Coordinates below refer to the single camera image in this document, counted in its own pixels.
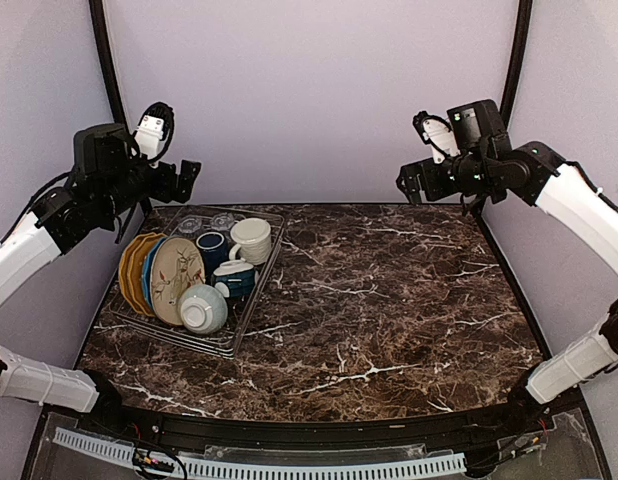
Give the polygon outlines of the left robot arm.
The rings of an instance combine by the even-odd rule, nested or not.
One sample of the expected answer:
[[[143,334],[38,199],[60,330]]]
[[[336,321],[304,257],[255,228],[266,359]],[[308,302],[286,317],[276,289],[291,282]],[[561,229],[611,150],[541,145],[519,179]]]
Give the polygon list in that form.
[[[123,234],[122,213],[131,214],[150,199],[187,202],[201,170],[197,161],[162,162],[122,124],[77,132],[72,169],[41,187],[0,240],[0,307],[92,231]],[[117,404],[118,391],[102,374],[50,365],[1,345],[0,397],[90,413],[109,436],[123,435],[130,427],[129,412]]]

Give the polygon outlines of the dark bowl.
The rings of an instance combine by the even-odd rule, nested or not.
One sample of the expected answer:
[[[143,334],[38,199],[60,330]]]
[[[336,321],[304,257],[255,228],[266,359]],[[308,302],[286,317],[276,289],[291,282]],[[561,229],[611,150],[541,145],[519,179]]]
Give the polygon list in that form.
[[[221,263],[211,276],[211,285],[226,298],[248,297],[255,289],[259,273],[244,260]]]

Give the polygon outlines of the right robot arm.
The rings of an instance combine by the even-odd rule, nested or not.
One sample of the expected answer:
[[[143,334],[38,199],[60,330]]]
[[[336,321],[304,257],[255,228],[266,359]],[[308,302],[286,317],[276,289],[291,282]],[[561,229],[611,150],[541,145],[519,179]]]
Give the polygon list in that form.
[[[412,125],[429,158],[401,167],[398,189],[418,205],[458,195],[465,213],[514,194],[567,227],[618,277],[618,207],[581,165],[538,141],[511,145],[498,107],[487,99],[417,113]],[[618,367],[618,299],[605,317],[561,353],[528,370],[508,394],[499,424],[523,432],[565,391]]]

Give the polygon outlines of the clear ribbed drinking glass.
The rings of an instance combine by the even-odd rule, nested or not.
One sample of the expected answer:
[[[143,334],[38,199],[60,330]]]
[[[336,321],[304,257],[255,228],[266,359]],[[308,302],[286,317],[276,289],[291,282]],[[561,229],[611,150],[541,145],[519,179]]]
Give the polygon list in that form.
[[[179,236],[187,238],[196,238],[203,227],[203,218],[197,215],[188,215],[184,217],[176,228],[176,233]]]

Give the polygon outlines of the dark blue mug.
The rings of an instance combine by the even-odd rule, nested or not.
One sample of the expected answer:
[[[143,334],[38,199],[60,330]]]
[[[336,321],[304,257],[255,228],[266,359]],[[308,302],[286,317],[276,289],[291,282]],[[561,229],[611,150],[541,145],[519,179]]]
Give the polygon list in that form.
[[[205,273],[208,276],[228,260],[228,242],[226,237],[220,232],[205,232],[196,239],[195,244],[202,256]]]

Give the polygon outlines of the light green ceramic bowl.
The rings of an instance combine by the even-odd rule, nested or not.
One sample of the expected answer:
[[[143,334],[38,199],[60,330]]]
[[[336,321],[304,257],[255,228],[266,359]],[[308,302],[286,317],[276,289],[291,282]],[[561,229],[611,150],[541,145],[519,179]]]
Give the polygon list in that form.
[[[228,306],[222,294],[206,285],[188,288],[178,300],[178,313],[184,327],[195,334],[219,331],[228,318]]]

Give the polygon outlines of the metal wire dish rack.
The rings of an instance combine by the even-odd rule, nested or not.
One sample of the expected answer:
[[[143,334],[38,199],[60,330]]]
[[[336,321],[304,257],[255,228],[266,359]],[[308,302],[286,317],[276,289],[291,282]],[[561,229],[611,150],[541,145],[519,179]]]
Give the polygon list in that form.
[[[111,289],[112,298],[107,301],[104,311],[143,335],[164,343],[202,352],[222,358],[233,358],[238,352],[244,333],[249,325],[257,302],[264,290],[268,277],[273,270],[281,248],[281,240],[285,230],[285,219],[278,214],[259,212],[255,209],[244,210],[228,208],[226,206],[185,206],[181,208],[159,207],[154,211],[160,221],[153,226],[144,225],[144,231],[154,231],[160,228],[163,232],[174,234],[177,224],[189,215],[202,218],[202,225],[207,227],[217,214],[232,214],[236,219],[242,217],[256,217],[266,220],[272,226],[273,251],[267,261],[256,270],[260,274],[255,291],[247,297],[228,301],[228,324],[217,333],[202,336],[187,332],[183,327],[169,326],[157,318],[135,313],[132,307],[123,299],[123,294],[117,284]]]

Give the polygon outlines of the blue plate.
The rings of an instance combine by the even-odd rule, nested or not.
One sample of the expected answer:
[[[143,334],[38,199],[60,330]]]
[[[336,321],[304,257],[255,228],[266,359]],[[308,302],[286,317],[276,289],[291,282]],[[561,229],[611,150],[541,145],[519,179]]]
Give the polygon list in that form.
[[[149,252],[144,258],[141,270],[141,288],[143,299],[146,304],[153,309],[152,300],[151,300],[151,270],[154,261],[155,254],[160,246],[167,240],[166,237],[161,237],[157,240],[157,242],[151,247]]]

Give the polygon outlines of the yellow bottom plate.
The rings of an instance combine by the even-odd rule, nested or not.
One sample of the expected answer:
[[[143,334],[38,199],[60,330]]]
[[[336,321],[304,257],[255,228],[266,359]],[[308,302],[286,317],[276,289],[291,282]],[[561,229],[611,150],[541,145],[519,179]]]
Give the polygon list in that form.
[[[188,288],[204,282],[205,267],[196,245],[186,238],[167,238],[151,265],[150,295],[155,316],[168,325],[182,326],[179,299]]]

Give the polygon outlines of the cream ribbed mug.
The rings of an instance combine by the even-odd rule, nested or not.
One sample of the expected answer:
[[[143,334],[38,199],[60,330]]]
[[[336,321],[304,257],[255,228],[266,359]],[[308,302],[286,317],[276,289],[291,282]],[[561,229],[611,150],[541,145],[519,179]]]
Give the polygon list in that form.
[[[234,242],[230,260],[244,260],[254,266],[264,264],[272,251],[271,225],[261,218],[246,218],[230,230]]]

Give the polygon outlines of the yellow dotted top plate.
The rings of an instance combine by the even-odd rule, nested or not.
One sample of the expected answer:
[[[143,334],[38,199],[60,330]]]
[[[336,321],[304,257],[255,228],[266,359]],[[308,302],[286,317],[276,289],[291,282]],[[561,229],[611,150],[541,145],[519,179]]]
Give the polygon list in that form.
[[[127,271],[128,271],[129,255],[131,251],[134,249],[134,239],[124,249],[120,262],[119,262],[119,266],[118,266],[118,282],[119,282],[120,292],[132,309],[133,309],[132,300],[130,299],[130,296],[128,294]]]

